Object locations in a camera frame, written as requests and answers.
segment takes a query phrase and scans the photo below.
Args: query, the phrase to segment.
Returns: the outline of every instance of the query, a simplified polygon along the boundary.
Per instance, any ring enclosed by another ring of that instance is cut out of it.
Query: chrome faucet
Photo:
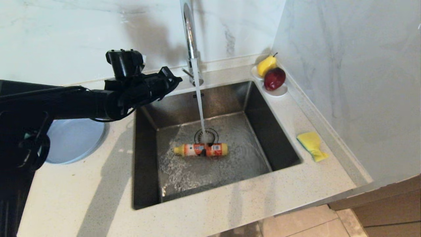
[[[184,33],[186,35],[187,50],[189,52],[189,58],[187,59],[187,66],[189,70],[183,69],[183,71],[189,75],[190,82],[194,85],[195,80],[193,78],[193,67],[192,63],[197,63],[197,68],[199,68],[199,52],[197,51],[196,46],[196,37],[195,37],[195,22],[193,21],[193,12],[192,5],[190,0],[180,0],[181,6],[181,16],[183,17]],[[203,79],[202,74],[199,71],[199,84],[202,85]]]

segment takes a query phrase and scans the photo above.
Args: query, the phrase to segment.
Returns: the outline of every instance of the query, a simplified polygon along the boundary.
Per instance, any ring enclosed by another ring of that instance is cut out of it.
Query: apple
[[[264,76],[264,87],[268,91],[274,91],[284,84],[286,79],[285,71],[279,67],[267,71]]]

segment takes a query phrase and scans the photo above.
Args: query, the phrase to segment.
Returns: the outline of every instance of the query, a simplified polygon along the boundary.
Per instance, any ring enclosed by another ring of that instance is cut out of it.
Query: drain strainer
[[[205,132],[206,132],[206,140],[207,140],[205,141],[206,143],[218,143],[219,136],[215,130],[213,130],[212,128],[205,128]],[[203,140],[203,132],[200,129],[195,134],[195,143],[204,143],[202,140]]]

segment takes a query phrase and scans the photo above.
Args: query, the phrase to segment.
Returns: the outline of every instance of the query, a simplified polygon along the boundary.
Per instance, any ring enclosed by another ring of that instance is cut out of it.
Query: sink
[[[228,155],[173,153],[176,146],[194,143],[201,131],[196,92],[168,96],[138,109],[134,209],[301,163],[253,81],[204,89],[201,97],[205,127],[218,142],[228,144]]]

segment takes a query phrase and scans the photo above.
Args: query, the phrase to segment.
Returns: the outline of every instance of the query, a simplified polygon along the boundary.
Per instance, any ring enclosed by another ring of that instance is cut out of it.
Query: white marble backsplash
[[[193,0],[202,62],[269,52],[285,0]],[[186,65],[179,0],[17,0],[0,7],[0,79],[71,84],[112,77],[110,49],[147,70]]]
[[[273,51],[382,186],[420,172],[420,1],[287,0]]]

